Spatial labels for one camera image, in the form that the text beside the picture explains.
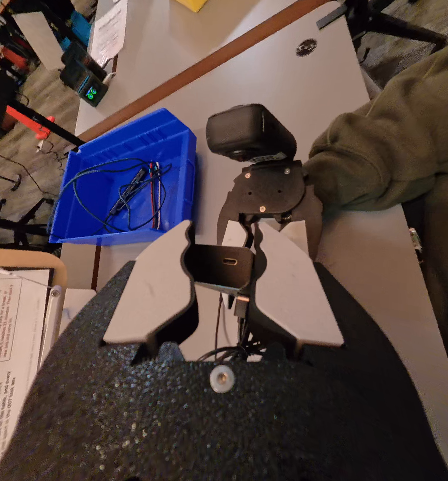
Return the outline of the cardboard sign with instruction sheet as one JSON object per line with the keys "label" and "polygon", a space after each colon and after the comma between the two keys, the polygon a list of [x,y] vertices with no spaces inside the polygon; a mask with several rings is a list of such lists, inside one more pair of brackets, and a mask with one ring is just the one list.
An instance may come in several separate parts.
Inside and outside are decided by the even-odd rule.
{"label": "cardboard sign with instruction sheet", "polygon": [[57,339],[66,284],[58,257],[0,249],[0,460]]}

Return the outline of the blue plastic bin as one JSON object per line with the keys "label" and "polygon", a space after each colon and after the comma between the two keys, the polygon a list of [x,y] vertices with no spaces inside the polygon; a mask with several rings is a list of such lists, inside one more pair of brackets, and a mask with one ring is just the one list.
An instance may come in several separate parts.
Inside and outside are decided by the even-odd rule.
{"label": "blue plastic bin", "polygon": [[[49,242],[113,246],[146,243],[190,220],[197,139],[166,109],[101,135],[69,153]],[[147,169],[142,186],[117,215],[119,188]]]}

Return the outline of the printed paper sheet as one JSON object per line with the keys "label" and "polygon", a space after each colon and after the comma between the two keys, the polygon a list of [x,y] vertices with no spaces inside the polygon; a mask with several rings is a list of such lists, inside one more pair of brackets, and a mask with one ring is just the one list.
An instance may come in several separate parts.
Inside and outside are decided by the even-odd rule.
{"label": "printed paper sheet", "polygon": [[113,1],[113,6],[93,27],[90,56],[100,66],[116,57],[124,47],[127,1]]}

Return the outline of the black power station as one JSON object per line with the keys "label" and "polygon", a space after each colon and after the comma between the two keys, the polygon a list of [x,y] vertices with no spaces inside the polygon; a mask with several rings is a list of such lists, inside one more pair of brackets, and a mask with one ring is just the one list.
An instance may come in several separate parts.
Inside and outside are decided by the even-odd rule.
{"label": "black power station", "polygon": [[64,68],[60,80],[78,97],[92,107],[97,107],[108,91],[104,80],[107,72],[99,66],[80,43],[72,42],[64,51],[61,61]]}

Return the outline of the person's right forearm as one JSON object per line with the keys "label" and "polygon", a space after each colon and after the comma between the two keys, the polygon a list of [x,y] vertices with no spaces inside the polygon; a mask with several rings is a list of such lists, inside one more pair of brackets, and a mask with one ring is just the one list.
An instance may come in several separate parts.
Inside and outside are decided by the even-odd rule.
{"label": "person's right forearm", "polygon": [[328,209],[384,210],[430,191],[448,174],[448,46],[336,117],[303,170]]}

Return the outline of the black round desk grommet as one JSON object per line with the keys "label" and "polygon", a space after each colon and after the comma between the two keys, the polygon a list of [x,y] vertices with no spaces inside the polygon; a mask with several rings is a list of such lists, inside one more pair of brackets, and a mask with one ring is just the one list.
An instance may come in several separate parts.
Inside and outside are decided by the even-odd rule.
{"label": "black round desk grommet", "polygon": [[316,47],[317,39],[305,39],[304,41],[300,42],[299,45],[296,47],[295,54],[297,57],[302,58],[314,52],[316,50]]}

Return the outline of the red metal frame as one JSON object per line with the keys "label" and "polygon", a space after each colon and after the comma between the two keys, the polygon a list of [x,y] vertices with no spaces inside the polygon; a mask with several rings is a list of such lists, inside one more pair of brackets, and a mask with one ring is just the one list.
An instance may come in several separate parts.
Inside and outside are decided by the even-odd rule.
{"label": "red metal frame", "polygon": [[8,133],[18,122],[35,132],[35,137],[39,141],[47,140],[51,134],[51,130],[49,128],[41,125],[35,120],[32,120],[24,114],[17,112],[13,107],[8,106],[6,108],[4,120],[0,127],[0,136],[2,137]]}

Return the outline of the black power bank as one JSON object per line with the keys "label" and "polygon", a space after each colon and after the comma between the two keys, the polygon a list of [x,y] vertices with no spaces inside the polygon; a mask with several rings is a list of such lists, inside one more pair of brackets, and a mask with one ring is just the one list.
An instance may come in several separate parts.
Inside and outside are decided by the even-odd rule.
{"label": "black power bank", "polygon": [[249,287],[254,258],[246,247],[194,244],[184,253],[183,263],[195,284],[235,294]]}

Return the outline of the black chair base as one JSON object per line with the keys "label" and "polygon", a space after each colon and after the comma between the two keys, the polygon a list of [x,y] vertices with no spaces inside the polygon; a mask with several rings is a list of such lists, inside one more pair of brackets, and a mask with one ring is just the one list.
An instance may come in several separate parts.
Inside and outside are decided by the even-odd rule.
{"label": "black chair base", "polygon": [[355,50],[367,33],[388,35],[434,45],[438,51],[448,45],[445,35],[410,24],[383,12],[393,1],[344,1],[345,18]]}

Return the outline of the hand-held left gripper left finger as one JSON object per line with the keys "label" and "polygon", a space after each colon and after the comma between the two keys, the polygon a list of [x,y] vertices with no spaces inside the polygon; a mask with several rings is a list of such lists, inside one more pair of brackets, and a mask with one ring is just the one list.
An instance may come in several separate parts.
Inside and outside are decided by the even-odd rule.
{"label": "hand-held left gripper left finger", "polygon": [[184,220],[137,256],[103,335],[106,344],[148,343],[192,306],[195,289],[184,267],[192,243],[193,223]]}

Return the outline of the grey desk with wooden edge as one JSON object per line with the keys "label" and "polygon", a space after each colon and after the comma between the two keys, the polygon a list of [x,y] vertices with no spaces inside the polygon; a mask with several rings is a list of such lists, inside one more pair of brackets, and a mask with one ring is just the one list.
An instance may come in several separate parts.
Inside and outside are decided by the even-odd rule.
{"label": "grey desk with wooden edge", "polygon": [[80,102],[83,133],[294,1],[207,1],[194,13],[177,1],[128,1],[125,42],[98,107]]}

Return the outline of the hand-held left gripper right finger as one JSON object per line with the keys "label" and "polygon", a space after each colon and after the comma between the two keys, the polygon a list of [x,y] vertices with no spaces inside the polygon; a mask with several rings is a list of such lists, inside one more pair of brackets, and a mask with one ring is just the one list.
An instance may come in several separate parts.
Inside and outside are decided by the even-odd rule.
{"label": "hand-held left gripper right finger", "polygon": [[256,253],[266,264],[255,283],[258,311],[298,345],[342,346],[343,335],[309,255],[268,224],[258,224],[258,230],[262,240]]}

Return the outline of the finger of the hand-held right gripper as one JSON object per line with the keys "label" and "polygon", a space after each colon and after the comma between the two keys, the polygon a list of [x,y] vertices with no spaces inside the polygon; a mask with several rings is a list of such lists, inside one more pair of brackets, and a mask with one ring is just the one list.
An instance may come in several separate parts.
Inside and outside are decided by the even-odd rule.
{"label": "finger of the hand-held right gripper", "polygon": [[296,260],[304,255],[311,258],[306,220],[289,222],[285,226],[275,225],[275,231],[279,234],[283,259]]}
{"label": "finger of the hand-held right gripper", "polygon": [[239,221],[229,220],[223,236],[224,247],[252,248],[254,236],[252,228]]}

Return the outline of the black stick-shaped device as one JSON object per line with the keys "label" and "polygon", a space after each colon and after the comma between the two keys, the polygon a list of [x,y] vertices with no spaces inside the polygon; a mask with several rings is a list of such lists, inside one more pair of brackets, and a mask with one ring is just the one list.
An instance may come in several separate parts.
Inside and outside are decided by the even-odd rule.
{"label": "black stick-shaped device", "polygon": [[132,179],[131,183],[123,185],[119,188],[118,191],[118,199],[112,209],[109,212],[110,216],[117,215],[121,212],[128,202],[131,200],[132,194],[137,190],[137,188],[142,186],[143,181],[145,180],[147,174],[147,169],[141,168],[134,178]]}

